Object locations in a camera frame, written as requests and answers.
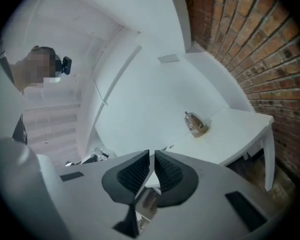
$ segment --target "white desk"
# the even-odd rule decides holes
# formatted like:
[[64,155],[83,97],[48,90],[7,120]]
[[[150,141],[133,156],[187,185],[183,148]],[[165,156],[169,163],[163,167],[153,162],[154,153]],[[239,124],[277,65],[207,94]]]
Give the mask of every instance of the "white desk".
[[[166,151],[226,166],[241,157],[262,139],[265,158],[265,189],[272,188],[275,173],[275,144],[271,129],[273,117],[266,114],[222,108],[205,123],[209,130],[201,137],[185,135]],[[155,173],[146,187],[159,187]]]

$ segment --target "person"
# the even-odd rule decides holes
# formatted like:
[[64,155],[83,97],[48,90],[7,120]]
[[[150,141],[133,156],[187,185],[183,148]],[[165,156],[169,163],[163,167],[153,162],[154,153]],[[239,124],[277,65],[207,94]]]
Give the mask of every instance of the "person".
[[[29,54],[16,64],[10,64],[7,60],[3,47],[3,41],[0,37],[0,64],[19,92],[22,92],[31,86],[43,84],[46,80],[55,80],[58,82],[61,73],[69,75],[71,69],[71,59],[65,57],[61,62],[56,52],[51,47],[38,45],[34,46]],[[17,142],[28,144],[28,136],[23,116],[20,117],[12,138]]]

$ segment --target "black rectangular slot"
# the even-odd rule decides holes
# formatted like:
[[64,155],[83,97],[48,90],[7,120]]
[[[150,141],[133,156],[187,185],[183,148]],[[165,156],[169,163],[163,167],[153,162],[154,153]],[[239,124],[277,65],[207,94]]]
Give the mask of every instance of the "black rectangular slot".
[[238,191],[225,194],[226,199],[236,211],[250,232],[262,226],[267,220]]
[[61,175],[60,178],[63,182],[66,182],[66,181],[71,181],[73,179],[76,179],[76,178],[79,178],[82,176],[84,176],[84,174],[82,172],[77,171],[77,172]]

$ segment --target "small brown object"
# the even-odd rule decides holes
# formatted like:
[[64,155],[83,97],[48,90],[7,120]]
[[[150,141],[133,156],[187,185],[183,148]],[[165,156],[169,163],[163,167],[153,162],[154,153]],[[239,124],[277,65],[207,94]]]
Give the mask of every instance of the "small brown object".
[[193,137],[198,138],[208,131],[209,127],[205,125],[195,113],[188,113],[187,111],[184,113],[186,126]]

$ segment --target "brick wall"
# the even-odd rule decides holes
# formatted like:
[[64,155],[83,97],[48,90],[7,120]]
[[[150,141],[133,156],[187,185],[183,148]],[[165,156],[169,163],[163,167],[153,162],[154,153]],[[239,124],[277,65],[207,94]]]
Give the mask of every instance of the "brick wall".
[[300,29],[279,0],[186,0],[192,39],[272,115],[276,157],[300,178]]

